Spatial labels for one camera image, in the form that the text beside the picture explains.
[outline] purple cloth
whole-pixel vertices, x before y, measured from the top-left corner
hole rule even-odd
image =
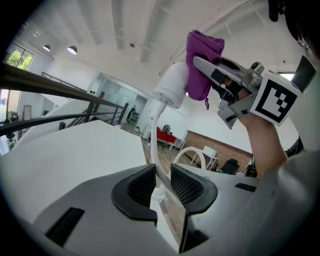
[[[193,30],[186,40],[186,64],[189,69],[188,95],[191,99],[203,101],[207,98],[212,81],[202,72],[195,68],[193,64],[194,56],[199,56],[211,63],[221,61],[221,54],[225,48],[225,40],[214,38]]]

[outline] tree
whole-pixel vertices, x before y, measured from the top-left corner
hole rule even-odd
[[[30,65],[31,60],[32,60],[31,56],[26,57],[25,60],[23,61],[23,63],[18,66],[18,68],[22,69],[22,70],[27,70]]]
[[[7,64],[16,67],[20,61],[21,54],[22,53],[20,51],[15,50],[9,57]]]

